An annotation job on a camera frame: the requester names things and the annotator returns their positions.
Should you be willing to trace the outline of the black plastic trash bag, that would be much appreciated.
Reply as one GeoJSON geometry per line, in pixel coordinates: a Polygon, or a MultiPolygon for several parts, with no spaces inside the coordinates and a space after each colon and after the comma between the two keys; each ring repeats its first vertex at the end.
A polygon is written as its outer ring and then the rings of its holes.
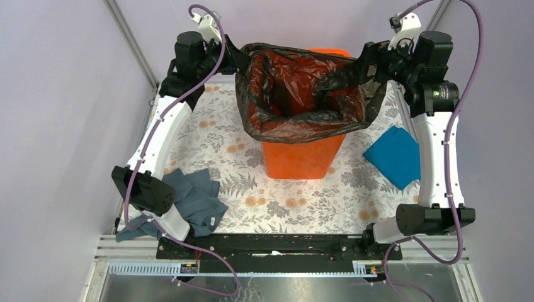
{"type": "Polygon", "coordinates": [[[250,58],[236,74],[244,131],[260,142],[307,143],[368,128],[386,83],[358,81],[355,58],[267,43],[241,48],[250,58]]]}

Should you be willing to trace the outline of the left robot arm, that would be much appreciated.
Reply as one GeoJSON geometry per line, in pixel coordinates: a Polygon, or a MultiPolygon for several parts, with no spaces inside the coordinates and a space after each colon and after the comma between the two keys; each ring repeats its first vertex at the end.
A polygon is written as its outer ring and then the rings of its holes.
{"type": "Polygon", "coordinates": [[[123,167],[113,168],[111,178],[125,202],[152,222],[166,238],[172,238],[171,250],[182,259],[195,252],[195,242],[188,237],[190,224],[175,207],[176,191],[163,182],[164,164],[171,142],[192,114],[205,91],[205,83],[215,74],[233,75],[244,70],[249,56],[231,42],[228,35],[204,38],[197,31],[178,35],[175,58],[159,86],[156,113],[134,155],[123,167]]]}

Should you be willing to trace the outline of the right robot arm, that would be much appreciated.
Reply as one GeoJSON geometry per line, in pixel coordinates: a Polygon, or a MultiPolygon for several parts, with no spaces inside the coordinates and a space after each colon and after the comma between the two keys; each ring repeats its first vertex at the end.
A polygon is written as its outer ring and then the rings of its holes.
{"type": "Polygon", "coordinates": [[[364,256],[379,258],[386,245],[410,235],[446,235],[475,221],[460,189],[456,156],[456,84],[445,79],[453,50],[450,35],[425,31],[417,41],[368,42],[357,61],[366,79],[393,80],[404,88],[419,145],[418,204],[400,204],[395,216],[369,224],[358,243],[364,256]]]}

